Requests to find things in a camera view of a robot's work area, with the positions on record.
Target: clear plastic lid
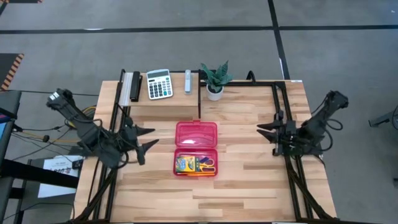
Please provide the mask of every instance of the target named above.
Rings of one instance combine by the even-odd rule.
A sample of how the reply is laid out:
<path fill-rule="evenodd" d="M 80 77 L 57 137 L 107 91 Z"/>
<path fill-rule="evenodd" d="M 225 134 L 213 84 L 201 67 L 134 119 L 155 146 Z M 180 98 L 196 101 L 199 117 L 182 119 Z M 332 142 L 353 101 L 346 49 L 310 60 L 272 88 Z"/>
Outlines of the clear plastic lid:
<path fill-rule="evenodd" d="M 217 146 L 217 124 L 214 122 L 181 121 L 175 128 L 175 144 L 178 147 Z"/>

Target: white calculator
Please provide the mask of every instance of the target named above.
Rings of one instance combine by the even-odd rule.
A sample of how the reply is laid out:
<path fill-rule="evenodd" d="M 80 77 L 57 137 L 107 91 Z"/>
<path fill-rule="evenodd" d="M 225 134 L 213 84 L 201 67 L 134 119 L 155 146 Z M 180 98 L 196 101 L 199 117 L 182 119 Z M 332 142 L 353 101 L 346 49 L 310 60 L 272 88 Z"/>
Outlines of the white calculator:
<path fill-rule="evenodd" d="M 158 100 L 173 96 L 173 86 L 168 69 L 147 72 L 149 99 Z"/>

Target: black stand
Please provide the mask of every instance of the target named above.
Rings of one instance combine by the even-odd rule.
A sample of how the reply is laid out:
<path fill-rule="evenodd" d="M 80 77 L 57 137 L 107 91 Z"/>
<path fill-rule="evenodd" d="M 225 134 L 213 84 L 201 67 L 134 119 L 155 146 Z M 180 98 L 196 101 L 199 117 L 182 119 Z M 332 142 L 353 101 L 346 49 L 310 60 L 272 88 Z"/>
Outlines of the black stand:
<path fill-rule="evenodd" d="M 369 120 L 369 125 L 372 128 L 377 128 L 380 124 L 388 122 L 394 122 L 394 124 L 398 124 L 398 114 L 394 115 L 394 111 L 391 111 L 376 119 Z M 394 187 L 398 189 L 398 177 L 393 178 L 392 183 L 394 184 Z"/>
<path fill-rule="evenodd" d="M 369 120 L 369 125 L 372 128 L 376 128 L 382 123 L 388 123 L 388 122 L 392 121 L 392 115 L 393 114 L 394 114 L 394 112 L 391 111 L 390 113 L 386 113 L 386 114 L 384 114 L 384 115 L 382 115 L 382 116 L 380 116 L 380 117 L 378 117 L 376 119 Z M 395 118 L 394 118 L 394 120 L 392 122 L 398 123 L 397 115 L 395 115 Z"/>

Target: wooden table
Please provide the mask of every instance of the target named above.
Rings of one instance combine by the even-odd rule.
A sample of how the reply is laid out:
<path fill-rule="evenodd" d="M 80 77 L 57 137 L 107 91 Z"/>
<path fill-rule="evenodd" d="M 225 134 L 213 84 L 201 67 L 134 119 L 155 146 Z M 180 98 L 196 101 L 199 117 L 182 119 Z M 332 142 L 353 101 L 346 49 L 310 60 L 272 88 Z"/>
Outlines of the wooden table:
<path fill-rule="evenodd" d="M 293 119 L 309 119 L 303 83 L 286 81 Z M 116 82 L 103 82 L 95 118 L 109 127 Z M 210 101 L 201 88 L 201 120 L 218 125 L 219 172 L 216 177 L 178 179 L 173 175 L 176 121 L 136 121 L 156 131 L 141 136 L 141 143 L 160 139 L 146 155 L 146 164 L 129 164 L 118 172 L 111 222 L 271 222 L 293 221 L 283 157 L 272 156 L 274 144 L 256 132 L 275 114 L 270 87 L 227 86 L 220 101 Z M 330 215 L 335 216 L 325 169 L 313 156 L 302 158 L 308 189 Z M 87 203 L 96 158 L 87 159 L 76 193 L 76 214 Z M 93 192 L 98 186 L 100 169 Z M 302 194 L 297 189 L 302 216 Z M 103 197 L 100 218 L 104 217 Z"/>

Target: white paper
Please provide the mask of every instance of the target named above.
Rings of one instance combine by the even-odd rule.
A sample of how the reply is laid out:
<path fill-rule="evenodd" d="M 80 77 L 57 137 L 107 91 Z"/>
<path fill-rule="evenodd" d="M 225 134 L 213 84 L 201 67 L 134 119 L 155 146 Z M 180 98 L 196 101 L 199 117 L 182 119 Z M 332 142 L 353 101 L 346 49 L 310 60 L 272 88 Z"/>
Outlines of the white paper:
<path fill-rule="evenodd" d="M 71 161 L 83 159 L 82 156 L 66 156 Z M 53 159 L 44 160 L 43 169 L 54 170 L 56 172 L 78 176 L 78 169 L 72 169 L 72 163 L 64 156 L 55 156 Z M 40 184 L 38 198 L 53 197 L 58 195 L 74 194 L 76 189 L 69 187 L 59 187 L 49 184 Z"/>

